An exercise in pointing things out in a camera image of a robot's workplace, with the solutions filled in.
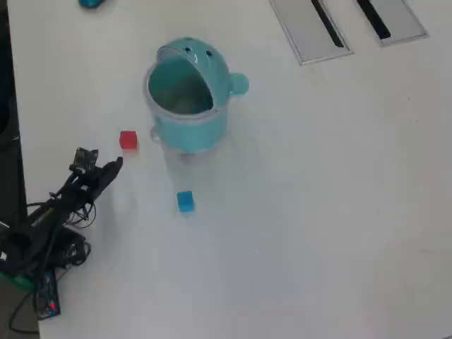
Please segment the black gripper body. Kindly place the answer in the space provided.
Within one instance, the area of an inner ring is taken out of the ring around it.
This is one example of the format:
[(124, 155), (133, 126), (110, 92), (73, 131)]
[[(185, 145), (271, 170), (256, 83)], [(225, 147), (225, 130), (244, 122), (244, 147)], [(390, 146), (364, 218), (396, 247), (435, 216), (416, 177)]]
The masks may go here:
[(84, 189), (91, 196), (99, 196), (105, 190), (105, 171), (101, 167), (87, 171), (73, 166), (72, 173), (75, 176), (72, 184), (78, 189)]

